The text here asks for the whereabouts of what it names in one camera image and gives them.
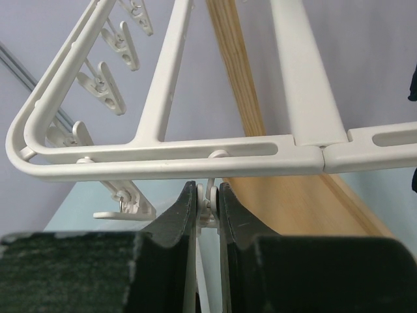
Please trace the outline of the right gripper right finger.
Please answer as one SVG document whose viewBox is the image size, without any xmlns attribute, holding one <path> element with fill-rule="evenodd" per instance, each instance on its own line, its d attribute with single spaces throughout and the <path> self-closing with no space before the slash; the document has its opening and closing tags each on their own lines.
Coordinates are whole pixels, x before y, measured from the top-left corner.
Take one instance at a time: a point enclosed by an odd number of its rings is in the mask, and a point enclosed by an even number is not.
<svg viewBox="0 0 417 313">
<path fill-rule="evenodd" d="M 224 312 L 415 312 L 416 261 L 389 237 L 282 235 L 218 192 Z"/>
</svg>

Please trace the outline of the wooden drying rack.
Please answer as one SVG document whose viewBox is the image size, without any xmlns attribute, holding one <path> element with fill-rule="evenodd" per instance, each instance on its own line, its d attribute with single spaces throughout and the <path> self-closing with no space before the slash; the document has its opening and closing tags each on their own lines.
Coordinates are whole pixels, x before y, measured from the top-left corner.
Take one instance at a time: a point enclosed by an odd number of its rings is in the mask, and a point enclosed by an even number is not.
<svg viewBox="0 0 417 313">
<path fill-rule="evenodd" d="M 207 1 L 244 133 L 266 134 L 234 1 Z M 230 177 L 238 200 L 278 233 L 365 235 L 392 232 L 337 175 Z"/>
</svg>

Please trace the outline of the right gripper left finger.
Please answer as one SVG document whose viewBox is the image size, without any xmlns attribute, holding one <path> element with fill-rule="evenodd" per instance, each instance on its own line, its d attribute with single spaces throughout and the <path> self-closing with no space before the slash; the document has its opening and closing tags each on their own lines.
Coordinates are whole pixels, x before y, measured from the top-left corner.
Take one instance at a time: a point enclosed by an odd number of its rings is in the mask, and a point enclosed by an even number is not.
<svg viewBox="0 0 417 313">
<path fill-rule="evenodd" d="M 197 187 L 139 231 L 1 240 L 2 312 L 194 312 Z"/>
</svg>

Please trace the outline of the white corner clip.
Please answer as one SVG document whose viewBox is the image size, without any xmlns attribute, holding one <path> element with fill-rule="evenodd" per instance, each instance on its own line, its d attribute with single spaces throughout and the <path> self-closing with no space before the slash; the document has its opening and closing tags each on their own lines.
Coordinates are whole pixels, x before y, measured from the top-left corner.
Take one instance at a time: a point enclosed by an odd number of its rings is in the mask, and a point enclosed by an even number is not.
<svg viewBox="0 0 417 313">
<path fill-rule="evenodd" d="M 134 221 L 156 219 L 156 209 L 133 181 L 101 181 L 100 183 L 110 191 L 111 198 L 119 204 L 119 210 L 95 212 L 93 214 L 95 219 Z"/>
</svg>

